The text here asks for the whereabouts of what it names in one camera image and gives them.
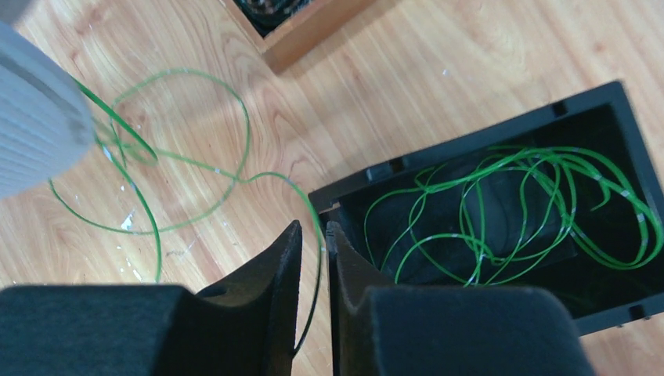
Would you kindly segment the dark cloth roll in tray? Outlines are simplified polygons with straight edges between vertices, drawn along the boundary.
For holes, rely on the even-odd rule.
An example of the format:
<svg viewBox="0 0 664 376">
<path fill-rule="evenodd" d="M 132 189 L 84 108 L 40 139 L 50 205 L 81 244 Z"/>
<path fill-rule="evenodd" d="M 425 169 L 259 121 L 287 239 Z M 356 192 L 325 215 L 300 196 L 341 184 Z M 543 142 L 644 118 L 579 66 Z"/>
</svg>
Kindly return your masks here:
<svg viewBox="0 0 664 376">
<path fill-rule="evenodd" d="M 265 37 L 283 22 L 304 9 L 310 0 L 236 0 L 254 29 Z"/>
</svg>

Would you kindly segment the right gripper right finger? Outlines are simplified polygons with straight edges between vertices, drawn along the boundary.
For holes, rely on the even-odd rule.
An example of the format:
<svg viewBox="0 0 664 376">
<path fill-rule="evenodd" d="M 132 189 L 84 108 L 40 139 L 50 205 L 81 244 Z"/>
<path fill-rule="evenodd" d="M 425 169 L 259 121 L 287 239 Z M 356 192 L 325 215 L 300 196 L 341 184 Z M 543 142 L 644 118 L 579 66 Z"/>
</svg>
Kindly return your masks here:
<svg viewBox="0 0 664 376">
<path fill-rule="evenodd" d="M 336 375 L 592 375 L 565 307 L 532 287 L 397 285 L 326 228 Z"/>
</svg>

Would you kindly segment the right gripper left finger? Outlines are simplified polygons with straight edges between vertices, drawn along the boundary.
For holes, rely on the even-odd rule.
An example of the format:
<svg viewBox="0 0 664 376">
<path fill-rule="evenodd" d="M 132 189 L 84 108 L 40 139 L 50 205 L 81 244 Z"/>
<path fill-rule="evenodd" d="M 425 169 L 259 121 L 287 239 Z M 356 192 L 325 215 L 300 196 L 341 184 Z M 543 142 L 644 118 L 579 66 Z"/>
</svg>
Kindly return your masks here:
<svg viewBox="0 0 664 376">
<path fill-rule="evenodd" d="M 4 375 L 289 375 L 302 229 L 193 293 L 175 284 L 1 292 Z"/>
</svg>

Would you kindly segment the wooden compartment tray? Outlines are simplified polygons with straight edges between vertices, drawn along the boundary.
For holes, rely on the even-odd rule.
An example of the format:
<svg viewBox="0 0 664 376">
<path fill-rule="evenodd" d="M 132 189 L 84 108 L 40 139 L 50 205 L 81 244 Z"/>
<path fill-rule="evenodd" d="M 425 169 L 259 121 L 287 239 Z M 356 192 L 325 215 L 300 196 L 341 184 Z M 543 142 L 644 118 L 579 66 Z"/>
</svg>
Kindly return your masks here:
<svg viewBox="0 0 664 376">
<path fill-rule="evenodd" d="M 287 69 L 372 5 L 371 1 L 307 1 L 272 25 L 251 16 L 238 1 L 222 1 L 235 24 L 275 73 Z"/>
</svg>

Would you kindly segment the grey filament spool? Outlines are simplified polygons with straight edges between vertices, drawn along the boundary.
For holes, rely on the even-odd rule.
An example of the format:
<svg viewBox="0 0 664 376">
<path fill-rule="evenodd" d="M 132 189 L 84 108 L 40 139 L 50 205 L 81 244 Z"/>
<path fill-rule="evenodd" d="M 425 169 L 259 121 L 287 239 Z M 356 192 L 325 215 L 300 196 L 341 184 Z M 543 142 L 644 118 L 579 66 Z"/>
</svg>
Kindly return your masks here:
<svg viewBox="0 0 664 376">
<path fill-rule="evenodd" d="M 1 196 L 60 175 L 95 140 L 74 79 L 15 30 L 29 1 L 1 3 Z"/>
</svg>

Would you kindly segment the black plastic bin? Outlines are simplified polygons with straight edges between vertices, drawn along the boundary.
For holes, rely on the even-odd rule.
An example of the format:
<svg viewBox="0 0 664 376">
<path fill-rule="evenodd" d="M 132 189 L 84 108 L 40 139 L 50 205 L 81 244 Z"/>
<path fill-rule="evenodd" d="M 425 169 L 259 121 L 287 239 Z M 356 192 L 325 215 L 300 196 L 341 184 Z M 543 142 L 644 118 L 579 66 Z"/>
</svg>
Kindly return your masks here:
<svg viewBox="0 0 664 376">
<path fill-rule="evenodd" d="M 539 287 L 583 334 L 663 311 L 663 191 L 620 81 L 309 200 L 396 284 Z"/>
</svg>

